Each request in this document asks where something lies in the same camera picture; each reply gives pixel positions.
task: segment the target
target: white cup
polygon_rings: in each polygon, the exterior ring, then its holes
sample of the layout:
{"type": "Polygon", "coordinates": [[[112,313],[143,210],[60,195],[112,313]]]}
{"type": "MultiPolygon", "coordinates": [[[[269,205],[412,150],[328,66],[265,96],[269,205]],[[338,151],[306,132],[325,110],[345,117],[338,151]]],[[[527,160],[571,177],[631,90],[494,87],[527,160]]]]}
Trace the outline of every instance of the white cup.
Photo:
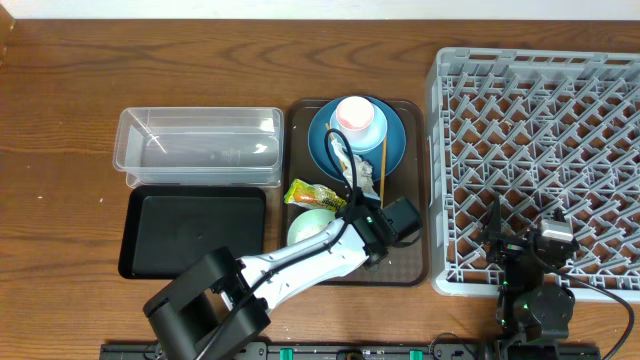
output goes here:
{"type": "Polygon", "coordinates": [[[338,104],[336,120],[340,131],[349,143],[357,143],[369,133],[375,109],[373,104],[361,96],[349,96],[338,104]]]}

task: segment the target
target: blue bowl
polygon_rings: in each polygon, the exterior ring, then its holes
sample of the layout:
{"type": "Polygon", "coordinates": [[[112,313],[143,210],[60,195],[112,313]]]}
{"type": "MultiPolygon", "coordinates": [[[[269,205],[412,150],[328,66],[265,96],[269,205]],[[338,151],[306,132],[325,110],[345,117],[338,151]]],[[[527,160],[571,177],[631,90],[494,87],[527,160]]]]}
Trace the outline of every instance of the blue bowl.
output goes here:
{"type": "MultiPolygon", "coordinates": [[[[309,126],[309,135],[308,135],[308,144],[309,144],[309,152],[311,153],[311,158],[316,163],[316,165],[329,176],[330,178],[342,181],[342,178],[339,173],[331,165],[331,161],[327,156],[327,153],[324,150],[324,136],[327,133],[327,128],[325,124],[328,124],[331,115],[338,108],[338,104],[345,97],[341,97],[339,99],[332,100],[327,105],[322,107],[320,111],[313,117],[311,120],[311,125],[309,126]]],[[[386,170],[389,175],[395,170],[395,168],[402,161],[402,157],[404,156],[404,151],[407,146],[407,138],[404,132],[404,126],[402,125],[402,121],[400,121],[400,117],[396,114],[393,109],[385,104],[384,102],[372,98],[367,97],[369,101],[371,101],[374,105],[378,106],[380,110],[384,113],[384,116],[387,118],[387,161],[386,161],[386,170]]],[[[333,149],[331,145],[329,145],[329,151],[331,151],[331,156],[338,167],[340,166],[340,160],[333,153],[333,149]]],[[[363,160],[366,160],[373,167],[373,181],[380,180],[380,169],[382,165],[382,144],[375,147],[370,152],[358,155],[363,160]]]]}

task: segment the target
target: brown tray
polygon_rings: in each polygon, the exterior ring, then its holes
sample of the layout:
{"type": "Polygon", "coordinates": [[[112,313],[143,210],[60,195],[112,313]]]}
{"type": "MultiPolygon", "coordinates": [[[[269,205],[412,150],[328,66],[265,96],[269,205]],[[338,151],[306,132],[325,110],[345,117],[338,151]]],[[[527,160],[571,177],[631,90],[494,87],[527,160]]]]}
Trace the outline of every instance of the brown tray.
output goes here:
{"type": "MultiPolygon", "coordinates": [[[[309,184],[323,184],[346,196],[345,185],[331,179],[318,168],[309,153],[307,137],[315,114],[330,100],[304,99],[294,104],[287,114],[285,128],[284,189],[298,178],[309,184]]],[[[427,225],[426,176],[424,165],[424,130],[422,112],[413,103],[404,100],[385,101],[400,117],[407,134],[407,147],[398,167],[386,177],[384,203],[390,204],[406,196],[420,210],[422,222],[427,225]]],[[[378,193],[379,183],[375,184],[378,193]]],[[[286,234],[293,220],[305,209],[285,205],[282,216],[281,246],[286,245],[286,234]]],[[[327,281],[325,285],[415,286],[424,281],[429,271],[427,231],[423,239],[408,248],[389,250],[389,256],[375,270],[360,268],[343,277],[327,281]]]]}

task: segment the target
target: green connector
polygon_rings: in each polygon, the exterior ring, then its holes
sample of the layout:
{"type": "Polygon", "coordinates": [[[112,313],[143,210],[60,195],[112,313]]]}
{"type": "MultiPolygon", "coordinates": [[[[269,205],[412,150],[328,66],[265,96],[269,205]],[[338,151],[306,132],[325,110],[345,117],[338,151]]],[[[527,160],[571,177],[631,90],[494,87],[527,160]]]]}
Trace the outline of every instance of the green connector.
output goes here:
{"type": "Polygon", "coordinates": [[[424,354],[420,350],[411,350],[409,351],[409,360],[422,360],[424,358],[424,354]]]}
{"type": "Polygon", "coordinates": [[[280,349],[280,360],[293,360],[293,349],[280,349]]]}

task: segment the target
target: white wall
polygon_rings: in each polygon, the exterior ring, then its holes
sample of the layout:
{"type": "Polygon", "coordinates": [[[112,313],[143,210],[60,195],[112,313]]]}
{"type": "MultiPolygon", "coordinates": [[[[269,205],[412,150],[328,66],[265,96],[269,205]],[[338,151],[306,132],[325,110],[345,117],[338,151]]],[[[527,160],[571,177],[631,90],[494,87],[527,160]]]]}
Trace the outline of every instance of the white wall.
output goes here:
{"type": "Polygon", "coordinates": [[[640,0],[0,0],[16,19],[640,20],[640,0]]]}

